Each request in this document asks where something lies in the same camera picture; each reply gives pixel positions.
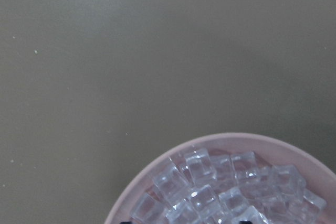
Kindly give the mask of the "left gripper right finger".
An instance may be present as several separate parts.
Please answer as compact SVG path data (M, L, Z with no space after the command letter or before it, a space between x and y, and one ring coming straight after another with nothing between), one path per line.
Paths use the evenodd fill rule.
M240 221L239 224L253 224L251 221Z

